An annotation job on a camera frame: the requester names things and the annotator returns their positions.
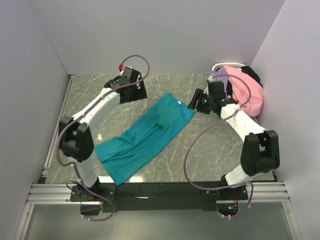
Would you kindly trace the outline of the teal t shirt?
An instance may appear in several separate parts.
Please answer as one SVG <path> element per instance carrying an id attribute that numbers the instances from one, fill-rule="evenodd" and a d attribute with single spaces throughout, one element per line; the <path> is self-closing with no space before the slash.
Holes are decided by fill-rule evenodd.
<path id="1" fill-rule="evenodd" d="M 119 186 L 159 154 L 195 113 L 167 92 L 120 136 L 97 144 L 95 153 Z"/>

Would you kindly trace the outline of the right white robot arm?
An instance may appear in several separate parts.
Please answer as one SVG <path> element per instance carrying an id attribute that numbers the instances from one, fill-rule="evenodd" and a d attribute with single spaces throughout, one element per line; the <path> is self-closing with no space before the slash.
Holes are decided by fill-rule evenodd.
<path id="1" fill-rule="evenodd" d="M 216 113 L 221 119 L 205 128 L 195 138 L 198 140 L 210 128 L 223 122 L 228 123 L 243 141 L 240 164 L 214 183 L 214 187 L 204 187 L 193 183 L 187 175 L 187 158 L 193 141 L 183 160 L 183 172 L 193 187 L 202 191 L 219 191 L 222 198 L 230 200 L 237 194 L 237 188 L 246 185 L 254 177 L 273 171 L 280 166 L 279 136 L 274 130 L 266 130 L 252 120 L 233 98 L 221 98 L 220 93 L 207 95 L 197 88 L 188 107 L 201 113 Z"/>

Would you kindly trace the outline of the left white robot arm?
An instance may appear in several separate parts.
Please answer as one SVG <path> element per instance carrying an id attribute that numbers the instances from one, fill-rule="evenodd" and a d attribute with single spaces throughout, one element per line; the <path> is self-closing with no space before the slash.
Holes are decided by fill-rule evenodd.
<path id="1" fill-rule="evenodd" d="M 100 180 L 92 165 L 94 141 L 92 130 L 114 107 L 147 98 L 145 78 L 118 75 L 108 81 L 99 94 L 81 111 L 71 117 L 61 117 L 58 125 L 56 157 L 58 163 L 74 168 L 82 195 L 88 201 L 100 195 Z"/>

